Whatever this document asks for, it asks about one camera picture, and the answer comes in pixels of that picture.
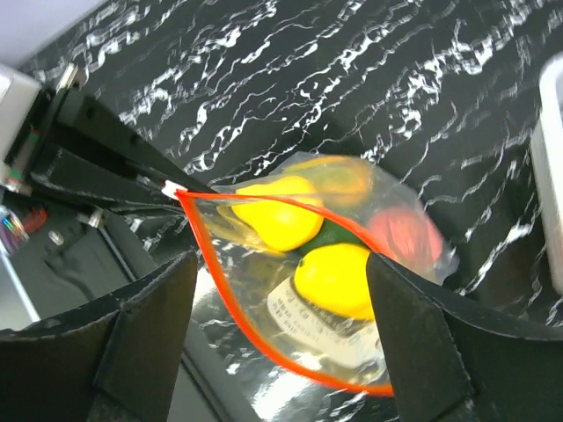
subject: white tag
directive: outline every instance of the white tag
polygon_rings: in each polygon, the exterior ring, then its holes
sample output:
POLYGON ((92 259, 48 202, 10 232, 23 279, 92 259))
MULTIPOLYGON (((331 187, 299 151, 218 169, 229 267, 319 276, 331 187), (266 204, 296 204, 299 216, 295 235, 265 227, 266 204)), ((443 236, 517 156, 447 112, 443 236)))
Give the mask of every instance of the white tag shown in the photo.
POLYGON ((290 279, 280 283, 268 295, 267 308, 288 336, 325 354, 343 367, 356 368, 384 357, 375 322, 352 336, 341 336, 302 302, 290 279))
POLYGON ((170 180, 165 181, 165 186, 162 188, 162 193, 166 195, 168 198, 172 198, 173 200, 177 200, 176 198, 176 191, 187 191, 187 189, 182 186, 178 185, 177 183, 171 182, 170 180))

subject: transparent plastic bag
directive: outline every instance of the transparent plastic bag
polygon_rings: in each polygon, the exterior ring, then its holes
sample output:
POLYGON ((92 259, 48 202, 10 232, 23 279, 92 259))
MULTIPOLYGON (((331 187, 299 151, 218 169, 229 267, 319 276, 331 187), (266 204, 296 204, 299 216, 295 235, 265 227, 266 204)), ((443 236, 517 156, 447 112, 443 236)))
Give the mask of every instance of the transparent plastic bag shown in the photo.
POLYGON ((457 269, 416 193, 359 158, 306 153, 267 177, 214 188, 219 193, 177 195, 245 335, 300 375, 391 395, 369 254, 440 285, 457 269))

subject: green object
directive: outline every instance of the green object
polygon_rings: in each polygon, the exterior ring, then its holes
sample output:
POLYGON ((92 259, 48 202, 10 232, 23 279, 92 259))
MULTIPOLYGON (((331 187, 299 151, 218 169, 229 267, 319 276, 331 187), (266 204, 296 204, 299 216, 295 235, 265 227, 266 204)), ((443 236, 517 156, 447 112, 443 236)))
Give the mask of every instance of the green object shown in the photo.
POLYGON ((318 234, 309 242, 303 244, 297 251, 305 255, 313 249, 327 246, 328 244, 357 244, 365 246, 365 243, 354 233, 349 232, 335 222, 325 219, 318 234))

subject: screw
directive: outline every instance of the screw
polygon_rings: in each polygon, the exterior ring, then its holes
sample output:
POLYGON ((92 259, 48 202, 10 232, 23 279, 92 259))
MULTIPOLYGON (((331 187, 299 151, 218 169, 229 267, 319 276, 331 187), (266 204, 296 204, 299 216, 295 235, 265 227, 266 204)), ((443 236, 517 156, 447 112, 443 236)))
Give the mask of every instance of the screw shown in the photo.
POLYGON ((53 242, 57 246, 64 244, 64 238, 58 231, 49 231, 49 239, 51 239, 51 242, 53 242))

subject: marble countertop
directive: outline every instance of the marble countertop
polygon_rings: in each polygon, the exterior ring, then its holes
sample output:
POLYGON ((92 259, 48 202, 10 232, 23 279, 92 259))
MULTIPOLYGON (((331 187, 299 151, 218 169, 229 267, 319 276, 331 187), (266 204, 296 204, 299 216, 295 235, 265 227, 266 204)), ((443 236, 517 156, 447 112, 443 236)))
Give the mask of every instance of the marble countertop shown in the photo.
MULTIPOLYGON (((207 183, 298 150, 378 163, 456 248, 447 288, 557 326, 529 142, 539 72, 562 41, 563 4, 546 0, 117 0, 23 70, 50 81, 84 65, 86 90, 207 183)), ((185 226, 135 229, 165 259, 190 246, 185 226)), ((193 317, 264 420, 398 420, 391 399, 274 366, 201 274, 193 317)))

